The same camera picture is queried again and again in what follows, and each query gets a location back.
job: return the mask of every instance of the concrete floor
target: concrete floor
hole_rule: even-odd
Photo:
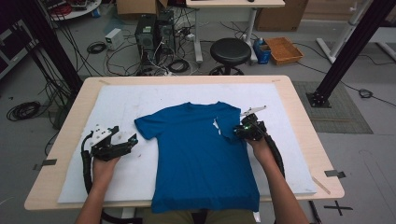
[[[237,23],[245,29],[244,22]],[[121,28],[125,35],[133,34],[136,21],[121,21],[110,11],[101,18],[93,19],[89,15],[68,22],[81,54],[86,57],[87,48],[94,41],[105,41],[104,36],[113,28]],[[219,22],[202,24],[201,32],[204,40],[217,40],[225,36],[234,36],[234,31],[222,26]],[[286,36],[293,43],[307,45],[323,54],[316,43],[316,38],[324,38],[329,44],[336,40],[344,27],[343,22],[334,21],[302,21],[297,32],[264,33],[254,32],[264,38]],[[59,38],[65,51],[75,63],[75,54],[71,45],[59,32]],[[296,45],[304,57],[300,63],[327,72],[331,67],[328,60],[323,59],[312,49]],[[203,43],[204,63],[200,68],[193,62],[191,43],[185,46],[186,59],[191,60],[192,70],[182,75],[202,75],[215,66],[208,53],[210,43]],[[361,53],[370,56],[374,65],[367,57],[360,56],[353,63],[343,81],[356,89],[367,89],[381,98],[396,103],[396,64],[376,44],[368,44]],[[88,62],[100,73],[105,74],[103,67],[105,53],[90,55]],[[138,62],[135,46],[124,49],[114,55],[112,63],[128,67]],[[266,65],[239,66],[246,75],[287,75],[295,81],[321,81],[324,74],[308,69],[297,63],[276,66]],[[89,76],[86,68],[79,72],[82,77]],[[25,57],[0,80],[0,117],[1,157],[0,169],[0,223],[72,223],[78,210],[31,212],[24,209],[23,204],[33,186],[38,171],[35,164],[40,164],[46,155],[45,146],[53,135],[48,118],[37,118],[12,122],[7,120],[8,110],[24,102],[39,101],[44,104],[48,97],[40,93],[46,85],[39,69],[31,58]],[[346,195],[338,200],[340,206],[351,207],[353,210],[342,210],[342,216],[335,209],[324,208],[335,205],[334,201],[315,201],[318,214],[323,223],[396,223],[396,106],[385,104],[374,98],[361,99],[356,91],[346,88],[354,103],[370,125],[374,134],[319,133],[318,136],[326,149],[334,169],[344,171],[346,178],[341,182]],[[311,217],[307,202],[301,202],[306,213]],[[115,214],[120,209],[112,209]],[[271,204],[261,206],[262,223],[273,223],[274,215]]]

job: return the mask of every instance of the t-shirt sleeve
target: t-shirt sleeve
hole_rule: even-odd
[[[144,138],[151,139],[163,132],[166,125],[166,118],[162,113],[157,112],[135,119],[134,125]]]

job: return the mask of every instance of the stool seat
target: stool seat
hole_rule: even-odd
[[[248,61],[251,55],[250,46],[237,38],[222,38],[210,48],[210,54],[217,62],[237,66]]]

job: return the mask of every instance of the person's hand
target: person's hand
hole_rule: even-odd
[[[93,181],[92,188],[99,189],[106,192],[108,185],[110,184],[111,178],[113,177],[114,168],[120,157],[111,161],[100,161],[93,159]]]
[[[268,147],[268,144],[264,138],[260,139],[259,141],[249,139],[245,140],[253,147],[254,156],[261,165],[264,165],[268,160],[274,159],[271,149]]]

